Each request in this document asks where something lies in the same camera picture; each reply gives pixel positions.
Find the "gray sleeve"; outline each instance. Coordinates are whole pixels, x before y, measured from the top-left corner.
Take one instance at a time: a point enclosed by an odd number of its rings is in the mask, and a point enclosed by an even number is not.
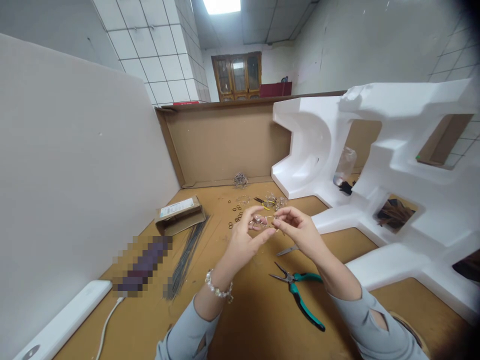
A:
[[[214,337],[220,315],[212,321],[202,319],[195,310],[194,299],[186,307],[176,324],[159,341],[155,360],[202,360],[207,358],[207,351]],[[197,351],[205,336],[205,346]]]
[[[362,287],[359,300],[345,301],[330,295],[366,360],[428,360],[414,336]],[[370,309],[383,315],[388,331],[375,322]]]

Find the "ceiling light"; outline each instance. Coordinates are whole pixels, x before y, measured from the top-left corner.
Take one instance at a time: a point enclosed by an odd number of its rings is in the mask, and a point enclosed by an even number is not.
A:
[[[240,0],[203,0],[209,15],[236,13],[240,11]]]

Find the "person's left hand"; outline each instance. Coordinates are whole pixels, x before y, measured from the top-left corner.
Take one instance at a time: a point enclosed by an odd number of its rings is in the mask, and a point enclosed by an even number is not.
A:
[[[234,274],[243,268],[257,253],[260,246],[275,234],[276,229],[274,228],[268,228],[254,238],[248,233],[249,223],[256,216],[255,212],[259,212],[263,208],[263,206],[249,207],[243,212],[241,220],[233,226],[230,243],[221,261],[228,264],[227,266]]]

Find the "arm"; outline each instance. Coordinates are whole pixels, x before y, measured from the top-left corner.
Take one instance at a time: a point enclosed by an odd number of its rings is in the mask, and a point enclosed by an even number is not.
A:
[[[233,227],[225,254],[211,272],[211,283],[221,292],[229,289],[237,272],[275,233],[275,229],[269,228],[254,238],[248,234],[255,212],[262,209],[262,206],[248,208]],[[155,360],[205,359],[225,301],[204,284],[165,339],[158,343]]]
[[[330,252],[310,216],[291,206],[275,216],[273,224],[316,265],[364,359],[427,359],[413,335]]]

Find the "ceiling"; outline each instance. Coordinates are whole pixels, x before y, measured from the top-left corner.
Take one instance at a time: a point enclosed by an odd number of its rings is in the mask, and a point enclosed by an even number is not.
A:
[[[209,15],[191,0],[202,49],[295,40],[319,0],[241,0],[241,11]]]

